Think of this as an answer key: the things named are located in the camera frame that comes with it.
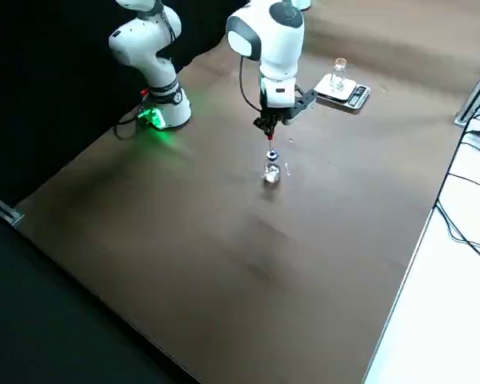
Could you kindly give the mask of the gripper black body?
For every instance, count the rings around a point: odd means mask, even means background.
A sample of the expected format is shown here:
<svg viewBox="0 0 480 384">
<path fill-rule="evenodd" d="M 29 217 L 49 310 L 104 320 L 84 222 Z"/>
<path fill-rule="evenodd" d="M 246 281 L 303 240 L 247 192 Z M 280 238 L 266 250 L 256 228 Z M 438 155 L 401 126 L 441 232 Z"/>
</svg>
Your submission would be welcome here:
<svg viewBox="0 0 480 384">
<path fill-rule="evenodd" d="M 261 106 L 260 119 L 265 121 L 290 121 L 293 119 L 293 108 L 275 108 Z"/>
</svg>

